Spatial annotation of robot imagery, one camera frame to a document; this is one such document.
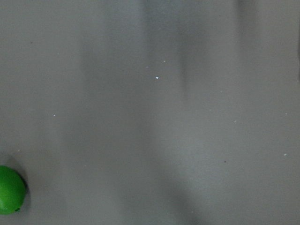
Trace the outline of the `green lime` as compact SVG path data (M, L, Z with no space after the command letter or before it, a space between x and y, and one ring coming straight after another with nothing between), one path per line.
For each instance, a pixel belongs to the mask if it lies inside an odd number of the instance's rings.
M0 166L0 214L9 215L18 212L26 196L26 186L14 169Z

